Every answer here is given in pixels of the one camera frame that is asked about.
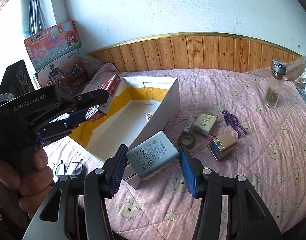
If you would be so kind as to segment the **left hand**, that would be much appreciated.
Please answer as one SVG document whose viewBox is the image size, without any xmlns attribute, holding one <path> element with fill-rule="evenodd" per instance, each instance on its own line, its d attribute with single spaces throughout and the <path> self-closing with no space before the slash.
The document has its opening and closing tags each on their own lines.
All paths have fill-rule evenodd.
<svg viewBox="0 0 306 240">
<path fill-rule="evenodd" d="M 16 224 L 32 218 L 51 191 L 52 169 L 42 148 L 37 148 L 31 159 L 33 171 L 20 177 L 9 163 L 0 161 L 0 207 Z"/>
</svg>

